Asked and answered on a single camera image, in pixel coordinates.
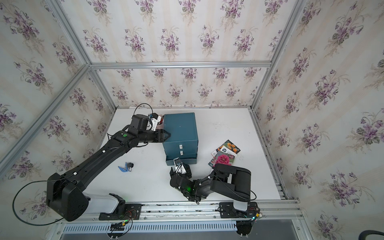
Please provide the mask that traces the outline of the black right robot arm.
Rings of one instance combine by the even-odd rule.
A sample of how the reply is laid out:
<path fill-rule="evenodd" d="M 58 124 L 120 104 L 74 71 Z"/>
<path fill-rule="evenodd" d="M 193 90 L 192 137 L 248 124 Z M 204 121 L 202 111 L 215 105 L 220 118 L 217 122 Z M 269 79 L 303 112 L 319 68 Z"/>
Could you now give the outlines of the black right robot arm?
<path fill-rule="evenodd" d="M 190 202 L 199 203 L 210 194 L 217 193 L 239 202 L 250 202 L 251 171 L 224 164 L 216 164 L 202 179 L 191 180 L 189 165 L 181 164 L 170 170 L 170 185 Z"/>

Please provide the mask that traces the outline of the teal bottom drawer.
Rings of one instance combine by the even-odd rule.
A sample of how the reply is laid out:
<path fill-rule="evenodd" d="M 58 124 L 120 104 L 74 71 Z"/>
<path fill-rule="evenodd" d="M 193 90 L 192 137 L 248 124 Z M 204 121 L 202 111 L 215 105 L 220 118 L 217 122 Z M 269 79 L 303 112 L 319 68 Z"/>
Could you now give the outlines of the teal bottom drawer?
<path fill-rule="evenodd" d="M 197 158 L 175 158 L 175 159 L 166 159 L 167 166 L 178 166 L 180 164 L 194 165 L 197 163 Z"/>

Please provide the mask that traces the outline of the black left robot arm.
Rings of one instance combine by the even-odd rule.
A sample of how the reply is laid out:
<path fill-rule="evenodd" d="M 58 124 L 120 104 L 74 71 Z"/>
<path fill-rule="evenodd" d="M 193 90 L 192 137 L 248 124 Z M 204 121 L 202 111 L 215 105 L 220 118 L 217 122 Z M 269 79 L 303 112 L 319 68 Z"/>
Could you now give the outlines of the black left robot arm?
<path fill-rule="evenodd" d="M 47 206 L 68 222 L 83 214 L 123 212 L 124 200 L 117 195 L 87 196 L 84 190 L 112 162 L 133 148 L 148 143 L 163 143 L 171 135 L 157 125 L 162 117 L 156 113 L 133 115 L 132 121 L 110 137 L 107 143 L 83 163 L 62 175 L 55 173 L 47 182 Z"/>

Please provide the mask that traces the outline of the pink flower seed bag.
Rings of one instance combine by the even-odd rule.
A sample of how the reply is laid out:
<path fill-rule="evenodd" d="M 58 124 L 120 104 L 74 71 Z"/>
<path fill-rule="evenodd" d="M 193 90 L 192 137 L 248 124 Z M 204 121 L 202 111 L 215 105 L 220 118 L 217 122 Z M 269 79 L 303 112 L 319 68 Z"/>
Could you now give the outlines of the pink flower seed bag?
<path fill-rule="evenodd" d="M 229 148 L 227 145 L 223 145 L 219 148 L 219 150 L 216 150 L 212 153 L 213 158 L 209 162 L 210 167 L 214 167 L 216 164 L 223 164 L 231 166 L 235 158 L 238 155 L 239 150 L 237 148 Z"/>

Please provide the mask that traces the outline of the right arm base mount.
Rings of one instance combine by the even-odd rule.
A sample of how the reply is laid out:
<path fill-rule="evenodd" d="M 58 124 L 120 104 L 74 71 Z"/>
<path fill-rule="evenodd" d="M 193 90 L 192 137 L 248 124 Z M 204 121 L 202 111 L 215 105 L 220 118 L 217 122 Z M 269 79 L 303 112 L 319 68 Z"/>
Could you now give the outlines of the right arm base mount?
<path fill-rule="evenodd" d="M 217 211 L 222 219 L 257 219 L 262 216 L 261 210 L 256 202 L 221 202 Z"/>

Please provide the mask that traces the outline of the magenta flower seed bag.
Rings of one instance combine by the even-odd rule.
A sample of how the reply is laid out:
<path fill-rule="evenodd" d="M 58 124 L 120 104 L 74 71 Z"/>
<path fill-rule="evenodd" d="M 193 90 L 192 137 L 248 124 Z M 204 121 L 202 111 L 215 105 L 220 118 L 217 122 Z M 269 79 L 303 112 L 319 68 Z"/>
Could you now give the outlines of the magenta flower seed bag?
<path fill-rule="evenodd" d="M 217 164 L 223 164 L 231 166 L 231 158 L 228 155 L 217 155 L 214 166 Z"/>

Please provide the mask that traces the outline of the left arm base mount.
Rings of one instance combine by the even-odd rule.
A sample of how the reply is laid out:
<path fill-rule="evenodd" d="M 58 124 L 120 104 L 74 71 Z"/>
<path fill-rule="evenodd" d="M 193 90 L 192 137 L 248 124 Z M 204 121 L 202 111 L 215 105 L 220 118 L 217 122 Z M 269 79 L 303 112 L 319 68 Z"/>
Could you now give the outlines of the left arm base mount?
<path fill-rule="evenodd" d="M 109 194 L 113 200 L 117 200 L 118 204 L 111 213 L 100 213 L 100 221 L 112 221 L 112 220 L 138 220 L 140 218 L 142 204 L 127 203 L 122 197 L 116 194 Z"/>

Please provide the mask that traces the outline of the orange marigold seed bag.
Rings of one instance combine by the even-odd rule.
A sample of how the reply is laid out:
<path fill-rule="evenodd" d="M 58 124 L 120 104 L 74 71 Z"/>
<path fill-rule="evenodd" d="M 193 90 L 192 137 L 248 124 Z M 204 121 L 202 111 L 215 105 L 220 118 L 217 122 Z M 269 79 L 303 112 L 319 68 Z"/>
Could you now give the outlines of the orange marigold seed bag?
<path fill-rule="evenodd" d="M 235 154 L 238 154 L 241 150 L 238 148 L 233 142 L 230 140 L 226 140 L 223 144 L 221 144 L 215 151 L 218 153 L 222 150 L 222 148 L 225 147 L 226 149 L 232 151 Z"/>

